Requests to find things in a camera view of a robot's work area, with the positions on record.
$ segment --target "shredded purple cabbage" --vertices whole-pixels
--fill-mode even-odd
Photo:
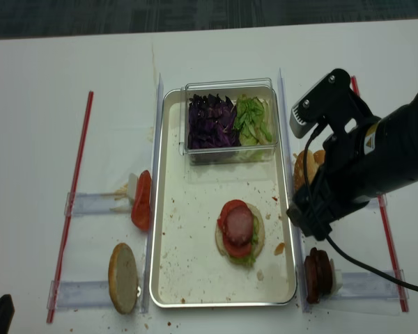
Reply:
[[[229,148],[240,146],[239,131],[233,129],[237,107],[229,97],[218,94],[194,95],[189,103],[188,148]]]

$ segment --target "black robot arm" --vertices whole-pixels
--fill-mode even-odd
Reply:
[[[356,127],[346,132],[352,119]],[[380,119],[350,89],[348,73],[336,69],[293,107],[290,125],[298,138],[316,124],[333,130],[323,143],[325,163],[309,185],[318,219],[310,209],[306,185],[287,211],[306,236],[324,240],[332,221],[365,207],[378,195],[418,181],[418,94]]]

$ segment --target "red straw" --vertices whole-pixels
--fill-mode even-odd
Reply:
[[[56,274],[54,275],[54,282],[58,282],[61,280],[63,251],[65,250],[65,245],[67,244],[68,230],[70,229],[72,204],[75,200],[77,180],[79,179],[79,170],[81,168],[82,155],[84,153],[85,138],[86,138],[86,132],[88,129],[88,122],[90,120],[91,105],[93,103],[93,95],[94,95],[93,92],[88,93],[88,101],[86,103],[84,124],[82,125],[81,141],[79,142],[79,149],[77,151],[77,157],[76,157],[75,173],[72,177],[72,184],[71,184],[70,198],[69,198],[70,203],[68,203],[67,212],[65,214],[65,223],[63,224],[61,249],[59,250],[59,257],[57,258],[57,267],[56,267]],[[57,289],[58,289],[58,285],[55,284],[52,305],[56,305]],[[50,308],[50,310],[48,310],[47,324],[52,324],[53,318],[54,318],[54,308]]]
[[[351,86],[353,87],[353,91],[359,96],[360,93],[359,88],[357,87],[357,80],[355,76],[351,77]],[[395,278],[403,280],[401,277],[401,270],[399,268],[398,257],[396,256],[392,231],[390,230],[389,217],[387,215],[387,209],[385,206],[384,198],[382,198],[382,196],[378,196],[378,203],[381,211],[382,224],[384,225],[385,238],[387,239],[387,245],[389,246],[390,260],[392,261],[392,268],[395,273]],[[405,290],[400,285],[397,285],[397,287],[399,293],[399,303],[401,304],[401,311],[409,312],[409,305],[406,298],[407,296],[405,295]]]

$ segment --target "floor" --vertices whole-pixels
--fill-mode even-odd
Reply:
[[[418,18],[418,0],[0,0],[0,38]]]

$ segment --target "tomato slice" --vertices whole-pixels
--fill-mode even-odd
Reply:
[[[229,240],[226,238],[226,235],[223,234],[223,244],[225,249],[228,251],[230,256],[234,257],[245,257],[251,253],[252,244],[248,242],[243,246],[234,246],[229,243]]]
[[[152,178],[145,170],[138,179],[137,192],[134,196],[132,208],[132,222],[142,231],[148,231],[150,225],[150,188]]]
[[[222,229],[222,231],[224,231],[224,221],[226,220],[226,217],[228,216],[228,213],[232,210],[235,209],[236,207],[241,207],[241,206],[245,206],[247,207],[246,203],[243,202],[242,200],[230,200],[229,202],[227,202],[222,209],[222,212],[220,214],[220,217],[218,217],[217,219],[217,224],[219,226],[219,228]]]

